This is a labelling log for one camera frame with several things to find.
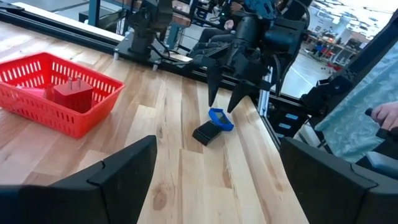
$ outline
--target hand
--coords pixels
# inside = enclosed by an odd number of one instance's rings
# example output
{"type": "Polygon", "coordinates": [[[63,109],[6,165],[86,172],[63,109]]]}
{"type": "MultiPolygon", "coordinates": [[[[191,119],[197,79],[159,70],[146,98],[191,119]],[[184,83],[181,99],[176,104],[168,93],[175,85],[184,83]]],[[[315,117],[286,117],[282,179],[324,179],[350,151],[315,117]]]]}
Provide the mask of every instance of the hand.
{"type": "Polygon", "coordinates": [[[371,116],[382,129],[391,131],[392,128],[398,127],[398,101],[384,103],[374,108],[371,116]]]}
{"type": "Polygon", "coordinates": [[[224,24],[224,29],[232,29],[234,27],[234,21],[233,20],[228,20],[224,24]]]}
{"type": "Polygon", "coordinates": [[[239,4],[237,2],[232,2],[232,4],[231,4],[231,11],[232,12],[236,12],[236,11],[239,11],[241,9],[243,9],[243,6],[241,4],[239,4]]]}

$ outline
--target wooden table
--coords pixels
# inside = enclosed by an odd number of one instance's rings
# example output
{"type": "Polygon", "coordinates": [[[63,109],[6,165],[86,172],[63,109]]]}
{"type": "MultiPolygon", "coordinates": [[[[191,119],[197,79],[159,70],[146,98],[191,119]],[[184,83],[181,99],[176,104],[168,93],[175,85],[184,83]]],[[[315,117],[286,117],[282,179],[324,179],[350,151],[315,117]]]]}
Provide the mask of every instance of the wooden table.
{"type": "MultiPolygon", "coordinates": [[[[113,112],[76,140],[0,108],[0,184],[48,185],[155,134],[155,173],[139,223],[308,223],[253,103],[208,147],[207,86],[0,22],[0,61],[47,51],[126,84],[113,112]]],[[[221,90],[215,107],[226,108],[221,90]]]]}

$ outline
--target red plastic basket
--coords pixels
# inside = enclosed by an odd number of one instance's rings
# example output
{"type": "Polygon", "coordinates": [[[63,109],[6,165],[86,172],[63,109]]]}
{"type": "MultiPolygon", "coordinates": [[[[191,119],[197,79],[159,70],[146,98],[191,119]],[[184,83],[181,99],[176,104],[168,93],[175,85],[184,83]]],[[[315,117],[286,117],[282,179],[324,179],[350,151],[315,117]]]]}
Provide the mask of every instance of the red plastic basket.
{"type": "Polygon", "coordinates": [[[0,107],[74,138],[83,137],[111,112],[124,84],[48,53],[0,63],[0,107]],[[72,77],[93,86],[93,107],[78,113],[16,86],[48,88],[72,77]]]}

